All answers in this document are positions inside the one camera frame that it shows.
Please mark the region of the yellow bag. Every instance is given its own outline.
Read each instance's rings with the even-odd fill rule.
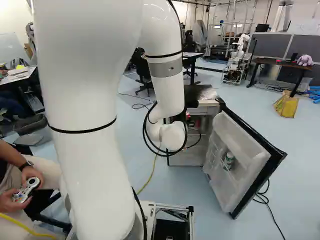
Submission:
[[[290,93],[291,92],[288,90],[283,91],[282,97],[273,104],[274,109],[281,117],[295,117],[299,99],[295,97],[290,97]]]

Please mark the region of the person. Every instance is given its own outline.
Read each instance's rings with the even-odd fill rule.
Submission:
[[[24,203],[19,203],[13,202],[12,196],[21,185],[26,186],[27,180],[31,177],[40,179],[40,189],[57,190],[61,174],[57,163],[36,156],[22,155],[0,139],[0,213],[18,220],[38,233],[52,234],[35,225],[23,211],[32,201],[32,197]],[[4,218],[0,218],[0,236],[1,240],[39,239]]]
[[[0,111],[5,110],[0,124],[9,124],[27,117],[25,109],[10,91],[0,91]]]

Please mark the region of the purple stuffed animal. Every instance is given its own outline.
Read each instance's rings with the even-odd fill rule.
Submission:
[[[299,58],[297,64],[299,64],[300,66],[313,66],[314,65],[314,61],[312,61],[312,57],[309,55],[303,55]]]

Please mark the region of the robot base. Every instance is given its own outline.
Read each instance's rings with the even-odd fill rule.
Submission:
[[[148,240],[193,240],[195,219],[193,206],[166,205],[142,201]]]

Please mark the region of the can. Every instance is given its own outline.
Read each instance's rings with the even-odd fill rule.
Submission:
[[[224,157],[223,169],[226,171],[231,171],[235,162],[235,155],[232,152],[228,151]]]

